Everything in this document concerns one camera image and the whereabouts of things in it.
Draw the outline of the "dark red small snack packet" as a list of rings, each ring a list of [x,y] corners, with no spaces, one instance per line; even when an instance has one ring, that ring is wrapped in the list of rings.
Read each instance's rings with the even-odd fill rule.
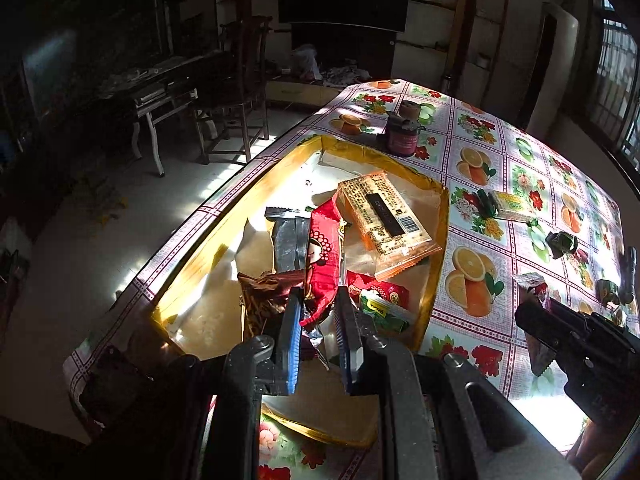
[[[259,278],[239,272],[236,276],[241,287],[243,339],[261,335],[266,323],[285,311],[292,287],[303,284],[302,270],[281,273],[263,273]]]

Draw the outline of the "green small snack packet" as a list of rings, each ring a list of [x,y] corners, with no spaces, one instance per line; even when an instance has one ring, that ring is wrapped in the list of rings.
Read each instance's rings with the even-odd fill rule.
[[[360,310],[372,318],[378,330],[401,334],[416,322],[411,311],[378,296],[373,290],[360,292],[359,304]]]

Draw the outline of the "red snack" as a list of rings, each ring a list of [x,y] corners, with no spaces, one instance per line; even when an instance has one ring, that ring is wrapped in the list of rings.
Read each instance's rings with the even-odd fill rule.
[[[302,327],[318,323],[335,298],[344,225],[337,207],[337,193],[311,213],[305,272],[306,313],[300,320]]]

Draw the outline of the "dark silver snack bag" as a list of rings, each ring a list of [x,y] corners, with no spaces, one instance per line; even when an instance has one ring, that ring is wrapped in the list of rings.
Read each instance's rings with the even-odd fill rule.
[[[310,211],[284,207],[265,209],[265,218],[272,223],[271,240],[277,273],[305,270],[310,217]]]

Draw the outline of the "orange cracker pack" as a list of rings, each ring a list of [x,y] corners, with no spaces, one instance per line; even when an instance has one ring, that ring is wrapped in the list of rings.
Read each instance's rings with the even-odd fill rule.
[[[384,170],[341,181],[337,196],[367,249],[373,274],[387,280],[442,250]]]

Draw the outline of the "red candy packet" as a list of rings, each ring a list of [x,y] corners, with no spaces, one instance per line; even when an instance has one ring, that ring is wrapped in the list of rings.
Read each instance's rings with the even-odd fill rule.
[[[404,286],[378,281],[372,275],[352,271],[347,272],[347,285],[349,296],[356,304],[360,301],[360,292],[368,290],[399,307],[409,307],[409,291]]]

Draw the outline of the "black flashlight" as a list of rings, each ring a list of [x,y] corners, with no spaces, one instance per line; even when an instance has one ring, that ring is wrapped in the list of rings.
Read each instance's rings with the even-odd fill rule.
[[[620,253],[620,288],[618,296],[622,304],[631,304],[636,296],[636,275],[638,254],[634,246],[628,246]]]

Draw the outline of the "dark green small packet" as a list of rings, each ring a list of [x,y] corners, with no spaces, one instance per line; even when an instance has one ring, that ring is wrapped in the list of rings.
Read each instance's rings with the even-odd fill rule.
[[[554,260],[562,258],[565,255],[574,255],[578,248],[577,237],[565,231],[550,232],[544,241],[548,245]]]

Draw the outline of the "floral fruit vinyl tablecloth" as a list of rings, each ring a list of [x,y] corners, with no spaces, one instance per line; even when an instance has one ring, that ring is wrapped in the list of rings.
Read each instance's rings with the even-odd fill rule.
[[[382,130],[383,115],[408,100],[427,106],[433,121],[405,165],[441,183],[449,194],[448,246],[469,248],[489,280],[462,280],[452,255],[444,258],[422,353],[466,356],[528,419],[577,465],[597,477],[616,462],[617,443],[606,443],[563,393],[564,374],[551,365],[535,376],[525,337],[516,326],[515,278],[536,272],[554,298],[584,313],[598,310],[596,283],[620,278],[620,210],[611,196],[568,159],[528,133],[465,102],[408,81],[358,84],[342,91],[311,118],[285,133],[230,182],[194,210],[160,248],[111,310],[107,326],[89,336],[65,361],[70,393],[79,399],[89,380],[110,363],[105,353],[134,339],[134,319],[154,318],[160,295],[232,202],[271,166],[311,136],[364,143]],[[495,190],[529,202],[535,219],[522,223],[484,218],[476,192]],[[574,255],[554,260],[544,239],[565,231],[578,239]]]

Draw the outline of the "dark jar with pink label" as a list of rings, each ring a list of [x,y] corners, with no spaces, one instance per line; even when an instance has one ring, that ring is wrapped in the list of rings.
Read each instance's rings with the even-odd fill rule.
[[[390,154],[411,157],[416,151],[423,125],[415,119],[388,113],[383,133],[383,145]]]

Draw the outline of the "low tv cabinet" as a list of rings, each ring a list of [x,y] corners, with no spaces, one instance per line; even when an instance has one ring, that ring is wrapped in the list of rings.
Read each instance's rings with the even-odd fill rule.
[[[266,83],[266,98],[269,101],[296,105],[324,107],[341,93],[340,89],[321,84],[304,84],[283,80]]]

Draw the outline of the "small tan cup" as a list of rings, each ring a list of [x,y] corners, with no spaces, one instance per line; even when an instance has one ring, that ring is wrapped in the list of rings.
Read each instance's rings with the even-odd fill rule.
[[[417,102],[403,100],[398,106],[397,114],[404,119],[417,122],[421,114],[421,105]]]

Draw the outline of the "barred window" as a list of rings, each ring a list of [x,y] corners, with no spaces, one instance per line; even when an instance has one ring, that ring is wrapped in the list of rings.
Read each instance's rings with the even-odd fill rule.
[[[611,152],[639,172],[639,43],[610,0],[594,0],[596,65],[587,118]]]

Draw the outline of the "white-legged side table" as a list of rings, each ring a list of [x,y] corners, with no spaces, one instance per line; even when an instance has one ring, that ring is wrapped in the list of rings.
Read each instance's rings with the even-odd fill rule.
[[[142,159],[139,136],[143,126],[151,137],[152,155],[157,174],[166,176],[160,159],[157,126],[166,119],[188,110],[198,98],[198,83],[205,65],[220,54],[219,50],[191,56],[174,56],[142,70],[108,76],[99,85],[98,96],[114,104],[132,125],[131,151]]]

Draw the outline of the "wooden chair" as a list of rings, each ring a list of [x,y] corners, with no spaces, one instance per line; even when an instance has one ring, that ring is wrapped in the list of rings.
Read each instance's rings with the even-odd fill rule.
[[[221,132],[206,141],[198,133],[200,162],[213,156],[246,165],[257,140],[270,136],[266,97],[266,42],[272,17],[252,15],[221,26],[220,49],[198,62],[193,117],[198,128],[221,121]]]

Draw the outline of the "standing air conditioner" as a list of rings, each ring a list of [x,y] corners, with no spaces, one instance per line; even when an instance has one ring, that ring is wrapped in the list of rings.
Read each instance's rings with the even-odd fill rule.
[[[535,64],[520,114],[525,131],[538,140],[547,136],[564,99],[578,32],[573,14],[553,2],[542,4]]]

